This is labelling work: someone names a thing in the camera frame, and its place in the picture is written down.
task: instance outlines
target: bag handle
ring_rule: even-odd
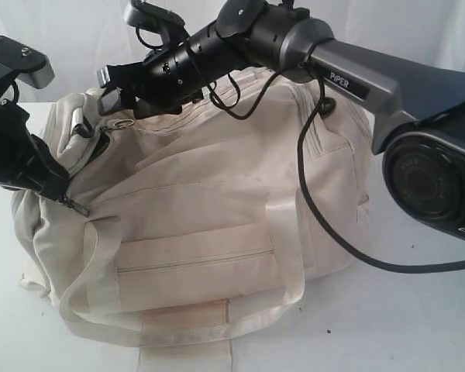
[[[103,276],[121,244],[119,219],[89,222],[88,239],[95,245],[91,259],[81,275],[60,299],[60,315],[70,331],[88,339],[130,347],[180,346],[233,339],[275,323],[305,291],[295,196],[270,199],[266,205],[267,224],[277,266],[284,284],[284,297],[273,307],[246,315],[235,322],[197,329],[138,332],[119,326],[89,322],[71,309],[71,299],[88,283]]]

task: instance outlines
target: bag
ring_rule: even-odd
[[[245,112],[270,73],[237,77]],[[219,85],[226,102],[235,91]],[[317,223],[298,189],[296,143],[319,91],[279,77],[255,113],[237,121],[205,99],[180,115],[100,117],[99,91],[53,105],[43,138],[72,176],[67,194],[83,216],[31,191],[13,197],[15,232],[30,260],[22,285],[50,296],[72,333],[123,346],[231,339],[277,321],[305,280],[353,258]],[[337,101],[305,141],[308,186],[322,213],[358,249],[368,244],[365,179],[370,130],[363,112]],[[95,127],[71,132],[82,108]],[[117,324],[175,308],[284,287],[276,304],[234,322],[197,329]]]

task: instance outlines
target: white table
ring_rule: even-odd
[[[25,104],[34,132],[50,104]],[[395,263],[465,259],[465,243],[394,204],[374,159],[369,178],[375,257]],[[0,371],[134,371],[137,350],[72,336],[48,300],[19,288],[25,253],[0,188]],[[237,372],[465,371],[465,271],[406,276],[356,263],[319,279],[279,323],[233,343]]]

